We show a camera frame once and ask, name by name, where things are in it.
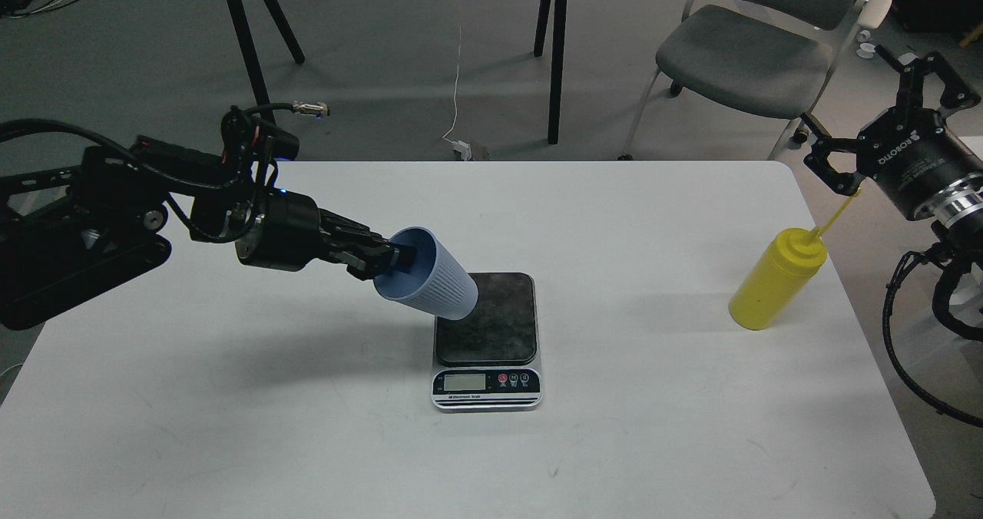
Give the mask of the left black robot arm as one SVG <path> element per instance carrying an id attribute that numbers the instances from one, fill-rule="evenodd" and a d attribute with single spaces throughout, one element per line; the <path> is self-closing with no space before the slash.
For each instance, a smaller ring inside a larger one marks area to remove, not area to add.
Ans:
<path id="1" fill-rule="evenodd" d="M 296 272 L 322 260 L 359 280 L 408 270 L 420 250 L 275 186 L 278 163 L 300 148 L 263 119 L 275 111 L 324 117 L 329 106 L 232 106 L 218 155 L 152 137 L 122 146 L 63 121 L 5 121 L 3 142 L 61 133 L 89 145 L 77 166 L 2 179 L 3 326 L 39 326 L 161 266 L 172 250 L 161 235 L 169 216 L 192 240 L 234 243 L 243 265 Z"/>

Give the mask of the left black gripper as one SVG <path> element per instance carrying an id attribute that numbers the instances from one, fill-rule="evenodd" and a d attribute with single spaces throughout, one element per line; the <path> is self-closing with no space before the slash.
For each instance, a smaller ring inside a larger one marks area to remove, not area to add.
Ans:
<path id="1" fill-rule="evenodd" d="M 346 265 L 346 272 L 365 281 L 392 272 L 408 272 L 418 250 L 384 249 L 379 233 L 361 223 L 317 207 L 312 197 L 271 190 L 245 236 L 235 242 L 243 265 L 289 272 L 310 261 Z"/>

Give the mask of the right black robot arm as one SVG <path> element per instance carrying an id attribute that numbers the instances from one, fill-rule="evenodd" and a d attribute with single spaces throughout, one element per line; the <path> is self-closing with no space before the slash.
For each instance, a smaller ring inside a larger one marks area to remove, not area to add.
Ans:
<path id="1" fill-rule="evenodd" d="M 905 220 L 930 220 L 936 243 L 907 252 L 896 264 L 882 304 L 882 341 L 896 375 L 914 395 L 940 415 L 979 428 L 979 415 L 959 410 L 934 396 L 903 368 L 892 340 L 895 296 L 918 266 L 940 269 L 931 309 L 941 326 L 973 342 L 981 328 L 958 319 L 952 296 L 973 267 L 981 265 L 982 162 L 948 126 L 948 117 L 981 103 L 981 95 L 937 51 L 900 61 L 887 47 L 874 52 L 899 75 L 894 105 L 856 137 L 833 137 L 813 114 L 801 114 L 814 136 L 805 166 L 833 193 L 853 197 L 871 180 Z"/>

